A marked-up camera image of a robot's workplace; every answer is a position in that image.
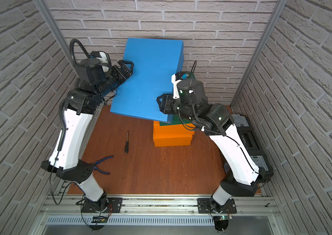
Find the green shoebox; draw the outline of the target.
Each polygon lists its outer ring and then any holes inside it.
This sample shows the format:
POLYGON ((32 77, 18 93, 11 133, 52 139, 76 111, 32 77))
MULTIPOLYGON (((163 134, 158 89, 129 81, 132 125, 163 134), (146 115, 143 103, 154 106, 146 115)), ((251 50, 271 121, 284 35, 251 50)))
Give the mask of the green shoebox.
MULTIPOLYGON (((190 85, 192 81, 195 80, 195 75, 193 71, 186 71, 186 72, 189 73, 190 77, 181 81, 180 83, 182 83, 183 85, 190 85)), ((187 106, 189 102, 191 102, 191 95, 193 94, 193 88, 187 87, 185 89, 182 89, 180 86, 180 88, 178 88, 178 91, 180 95, 179 99, 173 98, 173 91, 170 93, 170 95, 172 95, 172 113, 163 113, 163 114, 176 116, 181 124, 183 124, 188 129, 192 129, 191 126, 188 126, 188 123, 191 123, 192 114, 189 113, 191 113, 192 110, 187 106)))

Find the orange shoebox front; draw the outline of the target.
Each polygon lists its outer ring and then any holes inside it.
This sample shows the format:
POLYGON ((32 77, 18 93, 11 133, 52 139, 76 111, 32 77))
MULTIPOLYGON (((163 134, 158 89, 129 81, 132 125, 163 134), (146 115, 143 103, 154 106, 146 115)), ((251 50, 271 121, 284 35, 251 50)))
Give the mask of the orange shoebox front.
POLYGON ((154 121, 153 134, 156 138, 192 138, 195 132, 187 130, 182 124, 161 125, 160 122, 154 121))

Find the blue shoebox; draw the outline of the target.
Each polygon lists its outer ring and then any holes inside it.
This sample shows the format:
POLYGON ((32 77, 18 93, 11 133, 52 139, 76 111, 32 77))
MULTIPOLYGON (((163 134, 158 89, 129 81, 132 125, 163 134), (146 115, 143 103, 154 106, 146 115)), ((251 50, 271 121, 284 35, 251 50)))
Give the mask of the blue shoebox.
POLYGON ((127 39, 124 60, 134 63, 133 74, 117 89, 111 112, 133 118, 171 122, 157 103, 162 94, 172 94, 172 75, 183 69, 184 43, 168 39, 127 39))

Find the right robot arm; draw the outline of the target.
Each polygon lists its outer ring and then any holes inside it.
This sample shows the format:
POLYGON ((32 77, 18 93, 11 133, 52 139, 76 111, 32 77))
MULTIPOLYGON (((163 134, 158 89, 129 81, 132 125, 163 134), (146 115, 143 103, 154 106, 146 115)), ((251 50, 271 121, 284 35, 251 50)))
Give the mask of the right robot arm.
POLYGON ((185 125, 185 128, 205 133, 231 169, 228 178, 223 179, 213 193, 211 207, 217 210, 234 196, 253 196, 261 171, 245 149, 229 110, 220 103, 209 104, 202 82, 196 79, 179 80, 176 91, 176 97, 171 94, 157 97, 160 111, 190 120, 192 126, 185 125))

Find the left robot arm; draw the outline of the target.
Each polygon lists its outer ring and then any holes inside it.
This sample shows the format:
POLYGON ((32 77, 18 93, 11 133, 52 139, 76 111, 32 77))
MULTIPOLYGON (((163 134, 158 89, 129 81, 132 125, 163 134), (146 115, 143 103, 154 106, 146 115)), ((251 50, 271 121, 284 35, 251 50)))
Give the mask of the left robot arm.
POLYGON ((84 193, 83 201, 88 211, 102 212, 109 206, 107 194, 93 176, 94 164, 81 160, 79 153, 96 109, 106 102, 106 95, 132 76, 134 63, 120 60, 113 65, 109 54, 88 53, 75 38, 71 39, 69 50, 78 80, 59 106, 61 132, 58 144, 41 167, 60 179, 76 183, 84 193))

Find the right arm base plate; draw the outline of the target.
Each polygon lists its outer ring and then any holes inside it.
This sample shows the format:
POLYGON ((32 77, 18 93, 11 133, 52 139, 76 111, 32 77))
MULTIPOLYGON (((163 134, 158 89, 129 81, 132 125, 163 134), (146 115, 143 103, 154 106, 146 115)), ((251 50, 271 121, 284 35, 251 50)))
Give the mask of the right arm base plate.
POLYGON ((229 199, 224 205, 220 205, 213 198, 197 199, 198 213, 236 214, 237 209, 234 199, 229 199))

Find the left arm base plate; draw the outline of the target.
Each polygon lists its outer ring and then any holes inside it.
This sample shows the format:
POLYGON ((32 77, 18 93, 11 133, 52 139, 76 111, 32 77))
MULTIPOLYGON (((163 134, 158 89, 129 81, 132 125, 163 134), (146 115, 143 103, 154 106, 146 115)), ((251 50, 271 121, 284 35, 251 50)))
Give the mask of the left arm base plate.
POLYGON ((84 198, 81 205, 82 213, 119 213, 122 207, 123 198, 120 197, 105 197, 98 202, 90 201, 84 198))

